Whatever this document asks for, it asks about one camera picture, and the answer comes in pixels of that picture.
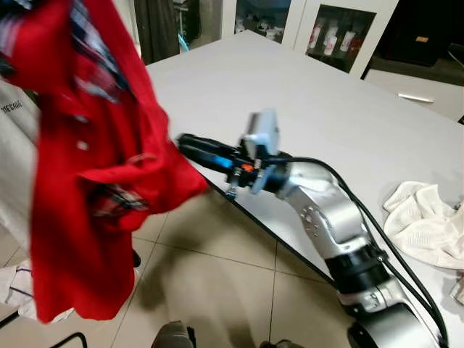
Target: tile floor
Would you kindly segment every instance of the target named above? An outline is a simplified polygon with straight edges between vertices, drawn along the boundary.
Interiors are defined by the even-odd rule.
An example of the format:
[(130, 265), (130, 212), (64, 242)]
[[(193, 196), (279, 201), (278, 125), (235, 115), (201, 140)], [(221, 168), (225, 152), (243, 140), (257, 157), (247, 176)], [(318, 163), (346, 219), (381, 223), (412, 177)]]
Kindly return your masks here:
[[(148, 348), (170, 320), (193, 326), (199, 348), (252, 348), (268, 339), (349, 346), (351, 319), (334, 290), (214, 191), (150, 217), (134, 233), (133, 246), (142, 265), (114, 319), (73, 313), (44, 326), (20, 318), (0, 330), (0, 347), (47, 348), (80, 331), (90, 348)], [(0, 265), (24, 258), (9, 235), (0, 235)], [(0, 318), (11, 312), (0, 307)], [(82, 346), (75, 340), (63, 347)]]

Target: robotic arm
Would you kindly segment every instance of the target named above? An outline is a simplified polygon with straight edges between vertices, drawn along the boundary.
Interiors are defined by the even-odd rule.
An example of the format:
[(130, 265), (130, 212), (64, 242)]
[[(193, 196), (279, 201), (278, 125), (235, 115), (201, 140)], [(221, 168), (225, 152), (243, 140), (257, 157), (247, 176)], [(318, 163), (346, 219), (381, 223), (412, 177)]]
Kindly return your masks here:
[(240, 145), (227, 146), (183, 134), (180, 151), (227, 175), (229, 199), (237, 187), (253, 194), (266, 190), (289, 203), (325, 260), (345, 311), (357, 321), (348, 330), (354, 348), (440, 347), (398, 279), (388, 273), (386, 253), (373, 246), (358, 206), (324, 166), (295, 162), (278, 151), (278, 128), (272, 110), (253, 114)]

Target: white table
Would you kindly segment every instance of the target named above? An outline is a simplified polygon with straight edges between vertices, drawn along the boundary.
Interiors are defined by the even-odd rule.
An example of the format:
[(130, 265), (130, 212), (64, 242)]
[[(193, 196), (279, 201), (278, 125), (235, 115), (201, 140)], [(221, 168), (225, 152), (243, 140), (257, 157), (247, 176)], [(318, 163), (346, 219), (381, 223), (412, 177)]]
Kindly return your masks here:
[[(170, 116), (172, 137), (193, 133), (236, 144), (250, 112), (275, 108), (281, 150), (332, 165), (381, 223), (386, 215), (381, 206), (402, 181), (438, 183), (444, 201), (462, 199), (460, 125), (261, 36), (245, 32), (150, 65), (148, 71)], [(223, 174), (198, 169), (227, 189)], [(328, 274), (290, 206), (245, 189), (236, 201)], [(456, 272), (405, 259), (440, 307), (450, 346), (464, 347), (464, 307), (449, 296)]]

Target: red shirt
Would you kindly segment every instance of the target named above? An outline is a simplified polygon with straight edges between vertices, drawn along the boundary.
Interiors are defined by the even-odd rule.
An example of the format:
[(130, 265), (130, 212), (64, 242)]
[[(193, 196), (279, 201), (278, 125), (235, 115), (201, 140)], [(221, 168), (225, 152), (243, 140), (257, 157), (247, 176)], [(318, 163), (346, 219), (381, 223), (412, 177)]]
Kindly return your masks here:
[[(86, 9), (73, 22), (76, 4)], [(82, 28), (96, 28), (108, 57), (79, 46), (85, 10)], [(111, 0), (41, 1), (21, 16), (0, 55), (13, 67), (9, 82), (40, 95), (30, 248), (38, 317), (74, 307), (110, 319), (133, 288), (131, 231), (207, 184), (167, 137), (167, 115)], [(135, 195), (140, 209), (95, 214), (105, 184)]]

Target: cabinet handle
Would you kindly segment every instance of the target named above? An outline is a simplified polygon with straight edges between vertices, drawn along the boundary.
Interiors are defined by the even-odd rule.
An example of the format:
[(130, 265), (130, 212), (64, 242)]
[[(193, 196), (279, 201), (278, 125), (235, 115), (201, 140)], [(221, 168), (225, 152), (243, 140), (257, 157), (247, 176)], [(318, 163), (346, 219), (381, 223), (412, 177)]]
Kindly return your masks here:
[(423, 102), (432, 104), (435, 102), (433, 99), (423, 98), (422, 96), (411, 96), (410, 94), (398, 93), (398, 96), (404, 99), (414, 100), (416, 102)]

